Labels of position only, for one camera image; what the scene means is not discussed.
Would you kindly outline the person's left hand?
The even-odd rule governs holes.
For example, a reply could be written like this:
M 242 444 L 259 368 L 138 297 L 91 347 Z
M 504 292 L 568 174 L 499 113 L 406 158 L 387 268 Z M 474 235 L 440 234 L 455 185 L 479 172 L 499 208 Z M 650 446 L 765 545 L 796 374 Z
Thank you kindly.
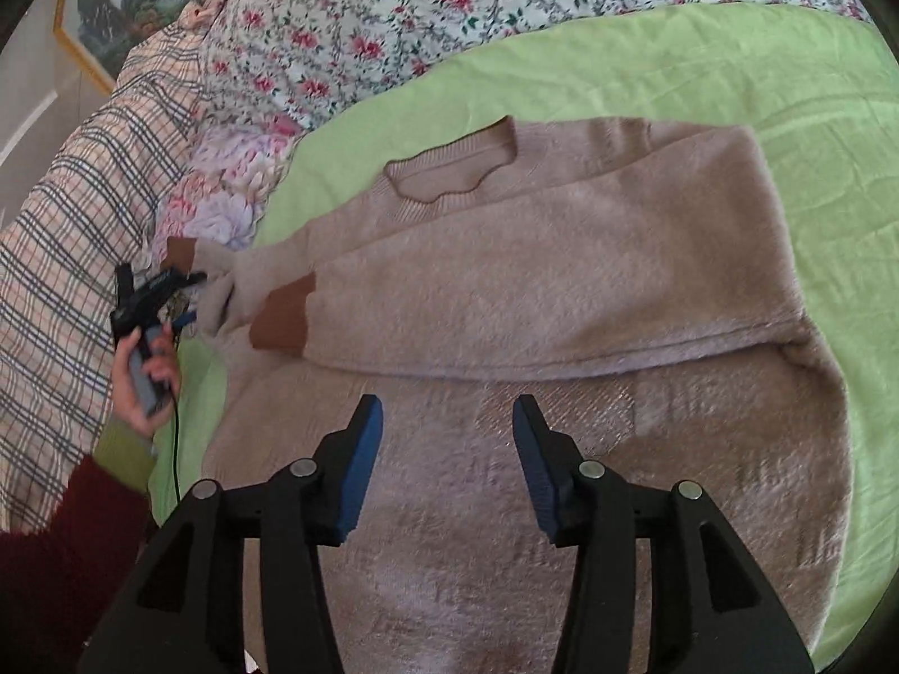
M 146 416 L 143 405 L 131 377 L 130 358 L 139 344 L 139 329 L 120 339 L 114 353 L 113 371 L 111 371 L 111 399 L 113 414 L 131 426 L 136 434 L 152 440 L 156 432 L 172 417 L 175 400 L 180 394 L 181 373 L 175 353 L 174 333 L 169 322 L 161 326 L 160 335 L 149 344 L 151 357 L 142 365 L 142 373 L 154 382 L 169 388 L 165 405 L 152 416 Z

